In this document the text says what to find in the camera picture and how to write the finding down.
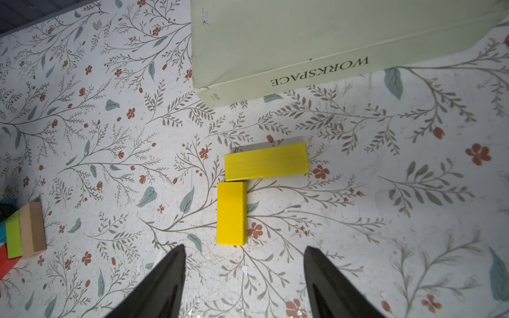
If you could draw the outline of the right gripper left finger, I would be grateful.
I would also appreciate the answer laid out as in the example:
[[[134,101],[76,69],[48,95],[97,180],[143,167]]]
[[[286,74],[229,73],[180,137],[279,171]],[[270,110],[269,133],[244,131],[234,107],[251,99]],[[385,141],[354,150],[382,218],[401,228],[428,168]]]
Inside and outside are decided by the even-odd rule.
[[[173,248],[107,316],[178,317],[184,291],[186,252]]]

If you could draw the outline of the teal block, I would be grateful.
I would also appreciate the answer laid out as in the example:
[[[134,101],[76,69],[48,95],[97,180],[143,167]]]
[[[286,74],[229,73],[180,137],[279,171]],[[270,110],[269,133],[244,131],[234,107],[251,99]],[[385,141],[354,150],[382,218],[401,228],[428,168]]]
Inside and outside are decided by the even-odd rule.
[[[0,203],[0,243],[3,245],[7,242],[6,221],[14,212],[17,211],[17,201],[15,199],[2,199]]]

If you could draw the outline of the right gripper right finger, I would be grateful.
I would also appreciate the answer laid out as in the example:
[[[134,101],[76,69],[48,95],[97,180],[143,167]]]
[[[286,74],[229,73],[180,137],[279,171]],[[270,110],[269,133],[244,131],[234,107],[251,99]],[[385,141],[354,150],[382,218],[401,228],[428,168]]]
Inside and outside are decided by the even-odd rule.
[[[382,318],[373,306],[337,267],[314,247],[304,253],[304,274],[314,317]]]

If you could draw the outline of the yellow block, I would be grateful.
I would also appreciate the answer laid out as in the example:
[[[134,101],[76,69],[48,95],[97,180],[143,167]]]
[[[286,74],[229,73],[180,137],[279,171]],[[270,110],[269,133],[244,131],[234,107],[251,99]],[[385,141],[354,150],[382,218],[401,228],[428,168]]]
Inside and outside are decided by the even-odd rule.
[[[305,143],[289,144],[225,156],[228,182],[279,178],[310,172]]]
[[[219,183],[217,187],[217,244],[243,246],[247,242],[247,233],[247,183]]]

